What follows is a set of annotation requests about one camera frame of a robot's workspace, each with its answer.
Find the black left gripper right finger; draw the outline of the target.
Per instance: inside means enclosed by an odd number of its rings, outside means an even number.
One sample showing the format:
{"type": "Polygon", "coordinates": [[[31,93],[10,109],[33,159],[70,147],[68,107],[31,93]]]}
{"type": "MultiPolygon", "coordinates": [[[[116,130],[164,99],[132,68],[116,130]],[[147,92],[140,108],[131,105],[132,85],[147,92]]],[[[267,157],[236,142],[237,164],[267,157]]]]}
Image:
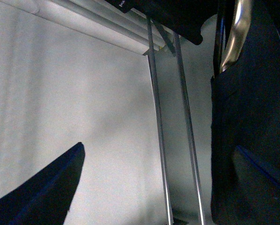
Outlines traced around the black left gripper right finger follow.
{"type": "Polygon", "coordinates": [[[236,146],[233,161],[253,224],[280,225],[280,170],[242,146],[236,146]]]}

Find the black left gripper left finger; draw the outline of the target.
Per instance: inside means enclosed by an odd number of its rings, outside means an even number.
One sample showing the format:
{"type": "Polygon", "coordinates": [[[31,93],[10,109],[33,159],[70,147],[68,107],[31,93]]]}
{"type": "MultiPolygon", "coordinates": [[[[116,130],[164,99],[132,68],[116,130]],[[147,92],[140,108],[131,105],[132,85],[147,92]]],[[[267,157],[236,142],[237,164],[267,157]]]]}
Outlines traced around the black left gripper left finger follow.
{"type": "Polygon", "coordinates": [[[64,224],[84,159],[84,145],[79,142],[0,198],[0,225],[64,224]]]}

